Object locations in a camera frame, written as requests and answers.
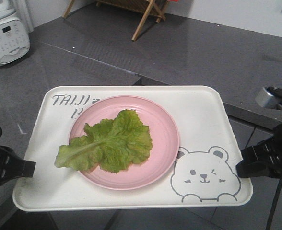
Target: white wall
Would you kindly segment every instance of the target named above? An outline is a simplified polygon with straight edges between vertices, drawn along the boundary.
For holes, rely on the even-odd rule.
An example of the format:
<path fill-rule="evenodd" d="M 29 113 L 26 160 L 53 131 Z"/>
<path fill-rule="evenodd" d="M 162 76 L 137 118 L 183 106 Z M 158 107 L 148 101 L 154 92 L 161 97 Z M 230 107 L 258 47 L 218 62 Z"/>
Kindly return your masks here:
<path fill-rule="evenodd" d="M 94 0 L 76 0 L 71 11 L 75 11 L 93 1 Z M 33 26 L 38 27 L 39 25 L 61 17 L 68 3 L 69 0 L 27 0 Z"/>
<path fill-rule="evenodd" d="M 94 0 L 76 0 L 71 11 Z M 33 26 L 60 17 L 69 0 L 27 0 Z M 179 0 L 167 13 L 282 37 L 282 0 Z"/>
<path fill-rule="evenodd" d="M 282 0 L 179 0 L 167 12 L 282 37 Z"/>

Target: green lettuce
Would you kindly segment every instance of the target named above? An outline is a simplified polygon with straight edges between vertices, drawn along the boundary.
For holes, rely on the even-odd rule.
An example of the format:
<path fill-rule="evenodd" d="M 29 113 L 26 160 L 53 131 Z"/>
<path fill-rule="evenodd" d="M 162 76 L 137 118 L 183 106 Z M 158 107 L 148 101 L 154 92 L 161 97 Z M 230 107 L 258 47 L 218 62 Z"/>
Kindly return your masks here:
<path fill-rule="evenodd" d="M 117 173 L 146 161 L 153 147 L 149 127 L 134 110 L 122 110 L 115 119 L 103 119 L 93 126 L 85 124 L 83 130 L 87 135 L 59 147 L 56 167 L 83 171 L 100 165 Z"/>

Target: control panel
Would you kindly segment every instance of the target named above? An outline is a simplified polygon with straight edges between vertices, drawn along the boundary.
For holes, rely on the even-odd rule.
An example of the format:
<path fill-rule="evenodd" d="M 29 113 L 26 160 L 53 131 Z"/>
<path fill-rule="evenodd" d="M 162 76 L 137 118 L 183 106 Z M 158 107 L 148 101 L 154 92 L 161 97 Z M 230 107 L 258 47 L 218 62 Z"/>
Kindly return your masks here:
<path fill-rule="evenodd" d="M 0 25 L 0 62 L 12 62 L 28 52 L 30 41 L 23 24 L 12 20 Z"/>

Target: wooden leg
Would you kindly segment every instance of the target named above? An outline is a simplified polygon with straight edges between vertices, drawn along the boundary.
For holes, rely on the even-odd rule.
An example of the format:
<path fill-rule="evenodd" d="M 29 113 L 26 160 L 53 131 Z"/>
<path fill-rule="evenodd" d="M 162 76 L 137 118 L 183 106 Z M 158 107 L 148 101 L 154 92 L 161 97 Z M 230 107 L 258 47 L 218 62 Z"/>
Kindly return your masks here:
<path fill-rule="evenodd" d="M 140 21 L 140 23 L 139 23 L 135 33 L 134 33 L 134 35 L 132 36 L 132 41 L 136 41 L 137 40 L 137 38 L 138 38 L 138 36 L 139 36 L 143 26 L 144 26 L 144 23 L 145 23 L 147 17 L 149 16 L 149 14 L 150 14 L 150 12 L 151 12 L 151 10 L 153 8 L 154 3 L 155 3 L 155 0 L 149 0 L 149 5 L 146 8 L 146 11 L 144 12 L 144 15 L 143 15 L 143 17 L 142 17 L 142 19 L 141 19 L 141 21 Z"/>
<path fill-rule="evenodd" d="M 63 18 L 67 18 L 68 17 L 68 14 L 69 14 L 69 12 L 70 12 L 74 2 L 75 2 L 75 0 L 70 0 L 68 6 L 67 6 L 67 8 L 66 8 L 66 10 L 65 10 L 65 12 L 64 12 L 64 14 L 62 16 Z"/>
<path fill-rule="evenodd" d="M 165 11 L 166 11 L 168 5 L 169 5 L 169 1 L 165 1 L 163 7 L 161 8 L 161 17 L 157 18 L 157 20 L 156 20 L 157 23 L 159 23 L 161 21 L 161 19 L 163 19 L 164 21 L 166 20 L 164 14 L 165 14 Z"/>

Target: bear face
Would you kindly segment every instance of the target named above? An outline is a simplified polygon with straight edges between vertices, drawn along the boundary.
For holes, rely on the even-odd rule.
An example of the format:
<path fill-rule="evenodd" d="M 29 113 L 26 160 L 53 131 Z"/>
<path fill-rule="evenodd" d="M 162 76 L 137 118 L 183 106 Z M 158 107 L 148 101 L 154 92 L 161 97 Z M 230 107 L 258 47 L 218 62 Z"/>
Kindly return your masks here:
<path fill-rule="evenodd" d="M 189 152 L 180 147 L 178 160 L 171 176 L 173 190 L 182 196 L 195 196 L 203 200 L 217 200 L 230 195 L 235 200 L 241 188 L 238 176 L 227 163 L 228 153 L 221 147 L 211 147 L 208 152 Z"/>

